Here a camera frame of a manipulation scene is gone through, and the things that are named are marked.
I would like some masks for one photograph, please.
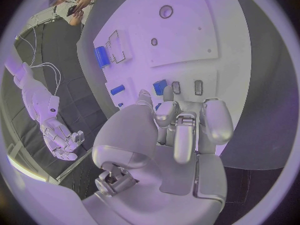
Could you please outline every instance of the person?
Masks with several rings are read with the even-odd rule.
[[[57,0],[53,6],[56,13],[65,19],[70,25],[84,25],[96,0]],[[67,16],[69,8],[76,6],[74,13]]]

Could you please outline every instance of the blue cylinder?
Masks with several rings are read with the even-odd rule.
[[[121,85],[121,86],[117,86],[117,87],[113,88],[112,90],[110,90],[110,93],[114,96],[124,90],[125,90],[124,85]]]

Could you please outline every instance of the gray fabric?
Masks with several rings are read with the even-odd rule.
[[[107,92],[106,78],[100,69],[94,54],[93,41],[111,15],[126,0],[97,0],[88,16],[80,40],[77,54],[83,74],[96,101],[109,119],[119,109],[116,108]]]
[[[239,2],[251,39],[251,78],[243,113],[221,159],[225,166],[233,168],[282,168],[297,130],[299,99],[295,71],[271,21],[252,0]]]
[[[60,97],[59,114],[72,131],[84,132],[81,145],[89,150],[100,128],[107,121],[83,75],[76,43],[81,35],[80,26],[71,26],[63,19],[44,25],[42,57],[56,65],[61,72],[61,84],[57,91]],[[51,93],[56,89],[53,71],[44,68],[47,86]]]

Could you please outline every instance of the blue block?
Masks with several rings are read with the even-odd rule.
[[[110,90],[110,93],[114,96],[114,95],[116,95],[116,94],[118,94],[118,93],[120,93],[124,90],[125,90],[124,85],[121,85],[121,86],[117,86],[114,89]]]
[[[110,59],[104,46],[99,46],[94,50],[100,68],[104,68],[110,64]]]
[[[162,105],[161,103],[157,104],[155,107],[155,111],[157,111],[161,105]]]
[[[163,95],[166,86],[167,86],[167,81],[165,79],[153,83],[153,87],[155,89],[156,95],[158,96]]]

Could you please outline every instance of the hand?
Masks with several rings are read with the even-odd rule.
[[[84,16],[84,11],[80,10],[80,11],[76,11],[73,13],[73,18],[75,19],[83,19],[83,16]]]
[[[77,0],[76,3],[77,3],[77,6],[74,11],[79,12],[80,10],[82,10],[86,6],[88,6],[91,3],[91,0]]]

